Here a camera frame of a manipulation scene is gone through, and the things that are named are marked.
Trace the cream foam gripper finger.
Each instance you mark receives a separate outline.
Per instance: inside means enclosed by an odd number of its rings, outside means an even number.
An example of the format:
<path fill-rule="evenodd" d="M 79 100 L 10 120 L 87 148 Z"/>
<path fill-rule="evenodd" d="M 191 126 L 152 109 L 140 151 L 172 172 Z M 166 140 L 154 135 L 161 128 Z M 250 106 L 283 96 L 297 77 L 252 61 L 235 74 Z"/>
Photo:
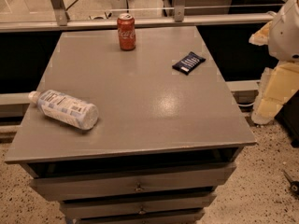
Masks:
<path fill-rule="evenodd" d="M 299 63 L 279 62 L 274 69 L 266 67 L 253 105 L 252 121 L 258 125 L 269 123 L 298 91 Z"/>

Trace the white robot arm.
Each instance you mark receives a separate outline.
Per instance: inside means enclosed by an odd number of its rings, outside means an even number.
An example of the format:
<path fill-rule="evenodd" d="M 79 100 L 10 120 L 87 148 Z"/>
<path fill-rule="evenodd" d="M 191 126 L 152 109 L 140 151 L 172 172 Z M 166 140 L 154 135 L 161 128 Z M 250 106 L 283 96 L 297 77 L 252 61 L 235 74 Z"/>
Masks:
<path fill-rule="evenodd" d="M 267 45 L 278 59 L 274 69 L 264 69 L 251 113 L 254 123 L 265 125 L 299 91 L 299 0 L 288 0 L 249 42 Z"/>

